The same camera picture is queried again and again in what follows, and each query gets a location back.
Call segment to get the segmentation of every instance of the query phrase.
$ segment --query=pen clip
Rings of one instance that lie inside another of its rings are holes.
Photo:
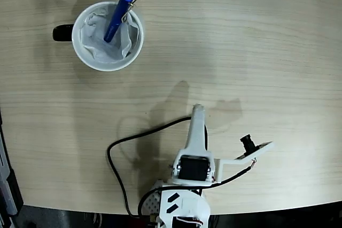
[[[128,8],[127,12],[122,16],[121,22],[126,22],[127,21],[127,14],[129,13],[130,10],[132,10],[132,8],[134,7],[134,3],[136,1],[137,0],[133,0],[132,2],[129,3],[129,8]]]

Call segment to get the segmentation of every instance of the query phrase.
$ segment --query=black cable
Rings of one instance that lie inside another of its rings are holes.
[[[161,131],[161,130],[163,130],[163,129],[169,128],[169,127],[171,127],[171,126],[173,126],[173,125],[176,125],[176,124],[178,124],[178,123],[181,123],[181,122],[183,122],[183,121],[190,120],[190,119],[191,119],[191,117],[183,117],[183,118],[181,118],[181,119],[179,119],[179,120],[173,121],[173,122],[171,122],[171,123],[162,125],[162,126],[160,126],[160,127],[158,127],[158,128],[151,129],[151,130],[146,131],[146,132],[142,132],[142,133],[140,133],[140,134],[138,134],[138,135],[134,135],[134,136],[130,136],[130,137],[126,137],[126,138],[120,139],[120,140],[118,140],[118,141],[113,142],[110,146],[108,146],[108,148],[107,148],[107,158],[108,158],[109,164],[110,164],[110,166],[111,166],[111,168],[112,168],[112,170],[113,170],[113,172],[114,172],[114,174],[115,174],[115,176],[116,176],[116,178],[117,178],[117,180],[118,180],[118,182],[119,182],[119,184],[120,184],[120,187],[121,187],[121,190],[122,190],[122,194],[123,194],[123,199],[124,199],[124,201],[125,201],[126,211],[127,211],[128,215],[129,215],[130,217],[132,217],[132,218],[139,218],[138,216],[133,215],[133,214],[131,213],[130,209],[129,209],[126,189],[125,189],[125,187],[124,187],[124,185],[123,185],[123,182],[122,182],[122,180],[121,180],[121,178],[120,178],[120,175],[119,175],[118,171],[116,170],[116,168],[115,168],[115,166],[114,166],[114,164],[113,164],[113,161],[112,161],[112,158],[111,158],[111,149],[112,149],[115,145],[117,145],[117,144],[119,144],[119,143],[123,143],[124,141],[129,141],[129,140],[137,139],[137,138],[140,138],[140,137],[148,136],[148,135],[151,135],[151,134],[153,134],[153,133],[159,132],[159,131]]]
[[[234,179],[242,176],[243,174],[247,173],[248,171],[251,170],[252,166],[249,166],[247,167],[246,169],[240,171],[239,173],[237,173],[236,175],[222,181],[221,183],[216,183],[216,184],[213,184],[211,186],[167,186],[167,187],[160,187],[160,188],[155,188],[149,192],[147,192],[140,200],[139,202],[139,205],[138,205],[138,215],[133,215],[129,209],[129,204],[128,204],[128,198],[127,198],[127,193],[126,193],[126,189],[125,189],[125,186],[123,185],[123,182],[121,180],[121,177],[117,171],[117,169],[115,168],[114,166],[114,163],[113,163],[113,160],[111,158],[111,149],[119,144],[119,143],[123,143],[124,141],[129,141],[129,140],[133,140],[133,139],[137,139],[137,138],[140,138],[140,137],[144,137],[144,136],[148,136],[148,135],[151,135],[153,133],[156,133],[156,132],[159,132],[163,129],[166,129],[166,128],[169,128],[173,125],[176,125],[178,123],[181,123],[183,121],[187,121],[187,120],[191,120],[191,117],[183,117],[181,119],[178,119],[176,121],[173,121],[171,123],[168,123],[168,124],[165,124],[165,125],[162,125],[158,128],[155,128],[155,129],[151,129],[149,131],[146,131],[146,132],[142,132],[140,134],[137,134],[137,135],[134,135],[134,136],[130,136],[130,137],[126,137],[126,138],[123,138],[123,139],[120,139],[118,141],[115,141],[113,143],[111,143],[108,148],[107,148],[107,158],[108,158],[108,161],[109,161],[109,164],[120,184],[120,187],[121,187],[121,190],[122,190],[122,194],[123,194],[123,198],[124,198],[124,201],[125,201],[125,208],[126,208],[126,211],[128,213],[128,215],[132,218],[144,218],[143,214],[142,214],[142,207],[143,207],[143,204],[145,202],[145,200],[154,192],[157,192],[157,191],[168,191],[168,190],[199,190],[199,195],[201,195],[202,193],[202,190],[203,189],[208,189],[208,188],[215,188],[215,187],[218,187],[218,186],[221,186],[223,184],[226,184],[228,182],[231,182],[233,181]],[[204,133],[205,133],[205,149],[207,150],[208,149],[208,132],[207,132],[207,128],[204,126]]]
[[[219,220],[220,220],[220,216],[217,215],[217,219],[216,219],[216,223],[215,223],[214,228],[217,228],[217,226],[218,226],[218,224],[219,224]]]
[[[138,216],[143,219],[144,216],[143,216],[143,213],[142,213],[142,210],[143,210],[143,204],[145,202],[145,200],[153,193],[159,191],[159,192],[163,192],[163,191],[170,191],[170,190],[200,190],[200,189],[210,189],[210,188],[216,188],[216,187],[219,187],[221,185],[224,185],[226,183],[229,183],[233,180],[235,180],[236,178],[244,175],[245,173],[247,173],[248,171],[250,171],[252,169],[251,166],[245,168],[244,170],[240,171],[239,173],[237,173],[236,175],[226,179],[226,180],[223,180],[221,183],[216,183],[216,184],[213,184],[211,186],[166,186],[166,187],[159,187],[159,188],[155,188],[153,190],[150,190],[149,192],[147,192],[140,200],[139,202],[139,205],[138,205]]]

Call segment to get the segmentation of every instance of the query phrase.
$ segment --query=black floor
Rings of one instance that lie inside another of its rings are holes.
[[[100,215],[24,206],[17,228],[145,228],[125,215]],[[209,228],[342,228],[342,202],[264,213],[211,216]]]

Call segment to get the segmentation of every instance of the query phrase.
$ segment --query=blue pen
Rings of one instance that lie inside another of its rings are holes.
[[[111,22],[109,23],[106,34],[103,38],[103,40],[106,41],[107,43],[112,41],[116,31],[118,30],[120,24],[122,23],[121,18],[128,11],[128,9],[131,7],[132,2],[133,2],[133,0],[119,0],[117,6],[115,8],[115,11],[113,13]]]

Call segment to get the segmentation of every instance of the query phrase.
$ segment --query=white bracket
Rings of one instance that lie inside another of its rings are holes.
[[[243,165],[246,163],[249,163],[250,161],[254,160],[256,157],[261,155],[262,153],[268,151],[274,146],[274,143],[272,141],[264,144],[259,145],[259,149],[250,155],[241,155],[240,157],[237,157],[234,160],[221,160],[221,159],[215,159],[215,165],[216,165],[216,174],[215,174],[215,180],[216,182],[220,183],[222,182],[222,172],[223,172],[223,165],[225,164],[233,164],[233,165]]]
[[[205,149],[205,134],[204,134],[205,111],[204,107],[196,104],[192,110],[191,122],[188,133],[188,140],[184,149],[178,152],[178,155],[173,164],[172,177],[170,183],[193,185],[193,186],[211,186],[212,177],[215,173],[215,162],[211,152]],[[206,158],[209,161],[208,175],[205,181],[179,179],[179,164],[182,156],[195,156]]]

